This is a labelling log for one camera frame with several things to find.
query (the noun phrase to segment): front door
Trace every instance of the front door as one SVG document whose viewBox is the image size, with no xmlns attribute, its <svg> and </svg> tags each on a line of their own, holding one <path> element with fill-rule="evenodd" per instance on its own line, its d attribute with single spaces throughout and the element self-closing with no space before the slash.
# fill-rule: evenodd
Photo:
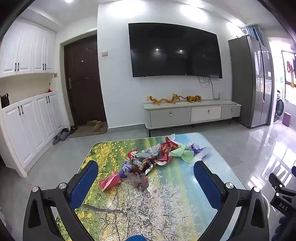
<svg viewBox="0 0 296 241">
<path fill-rule="evenodd" d="M 97 35 L 65 46 L 65 75 L 75 125 L 106 122 L 99 75 Z"/>
</svg>

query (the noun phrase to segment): refrigerator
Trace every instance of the refrigerator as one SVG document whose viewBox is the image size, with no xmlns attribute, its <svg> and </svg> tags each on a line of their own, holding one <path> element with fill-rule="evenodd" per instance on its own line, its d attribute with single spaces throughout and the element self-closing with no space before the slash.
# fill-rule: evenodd
<svg viewBox="0 0 296 241">
<path fill-rule="evenodd" d="M 264 125 L 271 106 L 269 51 L 251 36 L 228 41 L 232 68 L 232 101 L 242 105 L 238 121 L 248 128 Z"/>
</svg>

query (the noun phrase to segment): black gripper frame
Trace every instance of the black gripper frame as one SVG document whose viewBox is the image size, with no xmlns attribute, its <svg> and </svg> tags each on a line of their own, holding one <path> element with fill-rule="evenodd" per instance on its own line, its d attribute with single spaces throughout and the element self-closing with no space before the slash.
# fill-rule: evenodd
<svg viewBox="0 0 296 241">
<path fill-rule="evenodd" d="M 35 187 L 35 192 L 31 191 L 24 219 L 24 241 L 64 241 L 51 207 L 57 208 L 72 241 L 94 241 L 76 213 L 68 205 L 73 188 L 92 162 L 94 161 L 89 161 L 80 173 L 75 174 L 64 189 L 60 189 L 59 186 L 49 190 Z"/>
<path fill-rule="evenodd" d="M 289 218 L 289 222 L 278 241 L 296 240 L 296 191 L 285 188 L 285 185 L 274 173 L 269 175 L 268 180 L 275 190 L 270 204 Z"/>
<path fill-rule="evenodd" d="M 269 241 L 266 206 L 260 189 L 242 190 L 234 185 L 227 188 L 226 183 L 213 174 L 203 161 L 198 162 L 219 189 L 222 200 L 222 208 L 198 241 L 220 241 L 236 207 L 241 207 L 241 210 L 228 241 Z"/>
</svg>

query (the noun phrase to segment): television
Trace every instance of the television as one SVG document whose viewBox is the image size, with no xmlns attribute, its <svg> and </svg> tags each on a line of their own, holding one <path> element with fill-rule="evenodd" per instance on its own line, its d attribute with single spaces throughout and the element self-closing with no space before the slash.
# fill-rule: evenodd
<svg viewBox="0 0 296 241">
<path fill-rule="evenodd" d="M 128 30 L 133 77 L 222 78 L 216 34 L 168 23 L 129 23 Z"/>
</svg>

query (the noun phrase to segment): coffee table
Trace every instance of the coffee table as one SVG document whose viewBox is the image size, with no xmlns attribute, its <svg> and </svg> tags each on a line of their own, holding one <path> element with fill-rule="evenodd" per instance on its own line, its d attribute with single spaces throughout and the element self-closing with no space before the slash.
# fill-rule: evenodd
<svg viewBox="0 0 296 241">
<path fill-rule="evenodd" d="M 89 160 L 95 160 L 99 174 L 89 190 L 82 206 L 75 210 L 81 222 L 94 240 L 125 241 L 132 235 L 141 234 L 155 241 L 196 241 L 211 223 L 213 209 L 193 174 L 193 166 L 181 158 L 164 166 L 156 166 L 147 175 L 149 187 L 142 192 L 127 182 L 102 192 L 98 181 L 114 171 L 119 171 L 132 148 L 142 150 L 165 141 L 165 137 L 101 142 L 95 144 L 80 170 Z M 200 147 L 211 147 L 203 158 L 212 173 L 223 182 L 231 182 L 245 189 L 243 183 L 200 133 L 178 134 L 179 143 L 197 143 Z M 227 240 L 239 215 L 236 208 L 232 220 L 221 240 Z M 71 240 L 60 217 L 57 225 L 65 240 Z"/>
</svg>

